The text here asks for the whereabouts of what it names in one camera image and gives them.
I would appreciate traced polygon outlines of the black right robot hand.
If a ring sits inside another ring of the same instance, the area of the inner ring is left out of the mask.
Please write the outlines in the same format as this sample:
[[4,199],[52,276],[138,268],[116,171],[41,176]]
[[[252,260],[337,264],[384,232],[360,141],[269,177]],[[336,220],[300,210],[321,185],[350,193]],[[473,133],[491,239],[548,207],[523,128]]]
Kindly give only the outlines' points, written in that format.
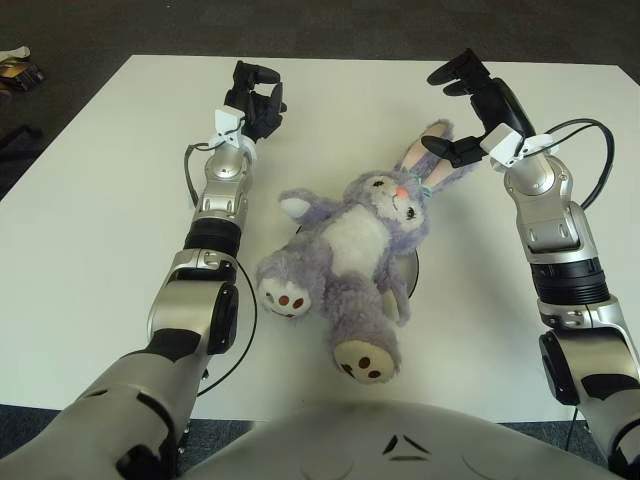
[[443,92],[448,96],[468,95],[485,129],[480,137],[470,136],[457,141],[424,135],[421,143],[426,151],[418,165],[427,172],[433,170],[440,161],[457,169],[482,160],[486,152],[481,149],[481,142],[501,124],[511,127],[524,139],[536,135],[511,89],[503,80],[492,78],[470,49],[440,66],[428,76],[427,82],[442,85]]

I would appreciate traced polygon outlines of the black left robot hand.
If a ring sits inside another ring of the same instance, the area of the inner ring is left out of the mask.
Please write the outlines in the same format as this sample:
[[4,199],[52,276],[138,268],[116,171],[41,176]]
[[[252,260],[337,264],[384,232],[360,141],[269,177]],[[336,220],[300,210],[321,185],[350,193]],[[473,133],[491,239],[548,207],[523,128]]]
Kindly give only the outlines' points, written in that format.
[[228,144],[250,150],[282,123],[287,110],[283,83],[275,70],[241,60],[236,63],[232,80],[223,105],[214,112],[215,133],[208,147]]

